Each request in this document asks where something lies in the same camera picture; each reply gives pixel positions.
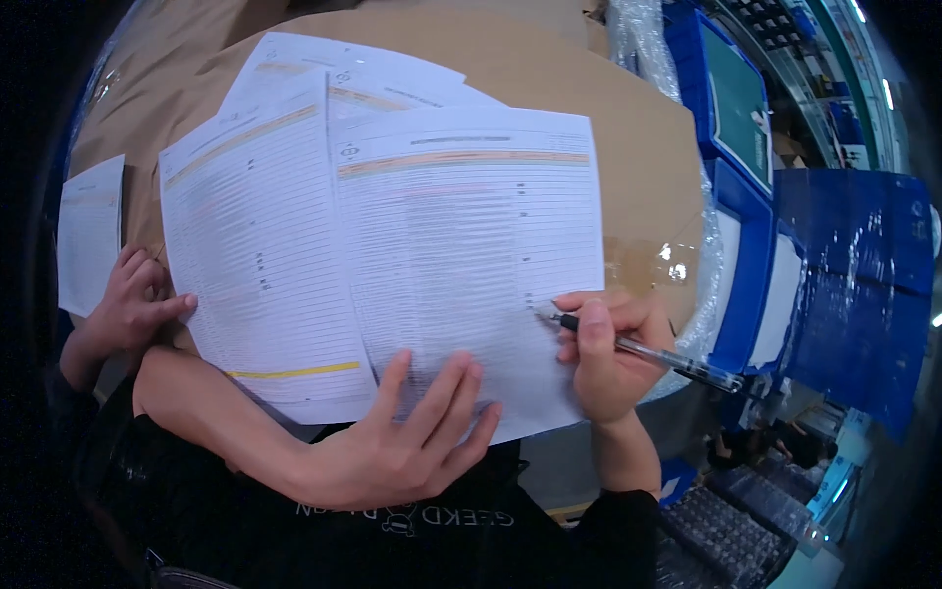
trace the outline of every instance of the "person's right hand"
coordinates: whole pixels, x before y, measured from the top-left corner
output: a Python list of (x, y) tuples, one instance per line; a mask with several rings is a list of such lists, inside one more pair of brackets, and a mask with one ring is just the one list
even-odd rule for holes
[(435, 497), (484, 457), (500, 420), (498, 402), (459, 445), (471, 425), (481, 365), (468, 352), (453, 354), (399, 424), (393, 417), (411, 359), (408, 350), (393, 357), (366, 417), (310, 447), (327, 479), (313, 506), (362, 511)]
[(571, 292), (554, 303), (579, 316), (578, 334), (562, 331), (565, 341), (558, 358), (578, 362), (574, 385), (583, 414), (600, 425), (618, 421), (667, 369), (638, 354), (616, 351), (615, 333), (673, 352), (674, 334), (663, 303), (654, 291), (639, 299), (624, 291)]

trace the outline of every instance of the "cardboard sheet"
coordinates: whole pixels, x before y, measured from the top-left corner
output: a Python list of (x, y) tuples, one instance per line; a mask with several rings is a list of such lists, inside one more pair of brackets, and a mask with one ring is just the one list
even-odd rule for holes
[[(469, 86), (508, 106), (589, 117), (602, 189), (607, 285), (638, 295), (656, 288), (665, 295), (674, 330), (686, 324), (695, 302), (703, 210), (686, 108), (557, 33), (483, 10), (374, 7), (301, 17), (270, 30), (399, 51), (466, 74)], [(133, 132), (96, 125), (95, 137), (121, 145), (129, 165), (140, 170), (125, 192), (126, 240), (162, 246), (157, 153), (217, 112), (260, 38), (238, 42), (199, 66), (181, 65), (178, 90), (148, 90), (153, 96), (126, 109), (124, 122), (133, 122)], [(114, 155), (88, 142), (79, 148), (85, 150), (73, 161), (79, 171)], [(188, 335), (175, 341), (192, 349)]]

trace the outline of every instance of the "yellow highlighted line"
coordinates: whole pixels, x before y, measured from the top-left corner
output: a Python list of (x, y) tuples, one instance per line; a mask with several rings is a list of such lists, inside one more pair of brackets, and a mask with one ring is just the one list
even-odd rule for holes
[(232, 377), (242, 378), (290, 378), (292, 376), (305, 376), (308, 374), (323, 374), (325, 372), (340, 372), (341, 370), (355, 370), (360, 367), (359, 362), (347, 362), (345, 364), (332, 364), (330, 366), (318, 366), (314, 368), (304, 368), (302, 370), (286, 370), (284, 372), (226, 372)]

